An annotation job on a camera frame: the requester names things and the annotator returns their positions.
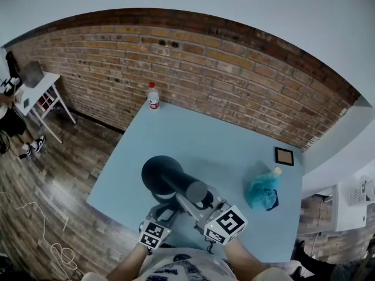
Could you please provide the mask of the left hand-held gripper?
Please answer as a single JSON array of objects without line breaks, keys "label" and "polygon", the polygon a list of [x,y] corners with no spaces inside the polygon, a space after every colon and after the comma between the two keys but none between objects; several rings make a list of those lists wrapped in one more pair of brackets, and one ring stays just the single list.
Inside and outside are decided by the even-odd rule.
[{"label": "left hand-held gripper", "polygon": [[166,208],[161,214],[161,205],[152,207],[139,225],[138,242],[149,249],[158,249],[172,233],[174,223],[181,208]]}]

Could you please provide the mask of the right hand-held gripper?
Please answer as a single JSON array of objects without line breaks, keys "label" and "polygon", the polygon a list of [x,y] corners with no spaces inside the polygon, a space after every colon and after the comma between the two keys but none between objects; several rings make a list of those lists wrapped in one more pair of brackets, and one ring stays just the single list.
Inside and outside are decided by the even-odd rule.
[{"label": "right hand-held gripper", "polygon": [[[176,200],[182,208],[200,224],[203,219],[203,210],[192,204],[183,195],[176,193]],[[216,205],[215,219],[207,222],[203,228],[203,236],[220,245],[227,245],[238,237],[246,228],[248,221],[236,205],[231,206],[226,200]]]}]

